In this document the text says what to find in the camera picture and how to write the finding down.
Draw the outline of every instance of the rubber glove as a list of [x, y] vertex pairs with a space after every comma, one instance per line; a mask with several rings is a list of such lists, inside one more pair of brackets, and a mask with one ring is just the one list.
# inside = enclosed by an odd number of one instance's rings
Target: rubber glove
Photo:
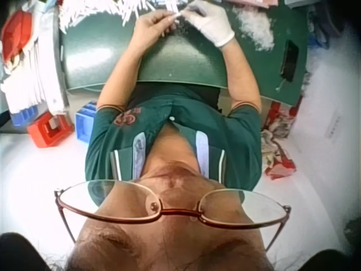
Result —
[[216, 47], [222, 47], [235, 36], [226, 11], [207, 1], [195, 0], [182, 12], [184, 18]]

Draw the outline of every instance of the green polo shirt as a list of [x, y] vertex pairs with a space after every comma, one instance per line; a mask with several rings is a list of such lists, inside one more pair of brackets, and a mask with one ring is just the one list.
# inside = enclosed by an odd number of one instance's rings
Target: green polo shirt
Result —
[[262, 165], [257, 110], [244, 105], [223, 116], [185, 86], [157, 93], [127, 112], [99, 110], [86, 156], [86, 179], [138, 179], [168, 121], [189, 141], [203, 176], [227, 188], [253, 190]]

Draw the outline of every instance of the green workbench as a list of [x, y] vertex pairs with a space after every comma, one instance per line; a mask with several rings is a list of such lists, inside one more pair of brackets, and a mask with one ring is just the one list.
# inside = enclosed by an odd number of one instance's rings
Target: green workbench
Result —
[[[306, 15], [283, 5], [267, 11], [272, 18], [275, 47], [256, 51], [250, 38], [239, 30], [240, 23], [232, 12], [233, 5], [223, 4], [236, 38], [254, 71], [261, 95], [295, 105], [299, 99], [307, 54]], [[87, 17], [66, 35], [61, 34], [63, 70], [69, 90], [88, 88], [101, 91], [133, 33], [135, 18], [122, 27], [116, 15], [96, 14]], [[286, 41], [292, 40], [300, 54], [292, 83], [280, 77]], [[227, 88], [226, 67], [221, 52], [190, 25], [183, 24], [144, 57], [139, 72], [143, 82], [182, 82]]]

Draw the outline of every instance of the hand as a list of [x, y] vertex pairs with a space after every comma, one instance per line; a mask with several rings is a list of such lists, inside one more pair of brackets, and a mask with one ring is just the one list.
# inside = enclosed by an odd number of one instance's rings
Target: hand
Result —
[[195, 0], [182, 11], [182, 15], [216, 47], [224, 46], [235, 36], [226, 11], [207, 1]]
[[140, 56], [152, 47], [163, 33], [175, 29], [174, 13], [157, 10], [145, 14], [137, 20], [129, 49], [135, 50]]

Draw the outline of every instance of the embroidered logo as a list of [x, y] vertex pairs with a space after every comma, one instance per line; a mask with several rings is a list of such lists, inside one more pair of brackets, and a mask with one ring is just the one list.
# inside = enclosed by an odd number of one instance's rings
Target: embroidered logo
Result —
[[121, 125], [131, 125], [137, 120], [137, 115], [141, 113], [140, 108], [133, 108], [128, 110], [120, 115], [118, 115], [114, 121], [114, 124], [117, 126]]

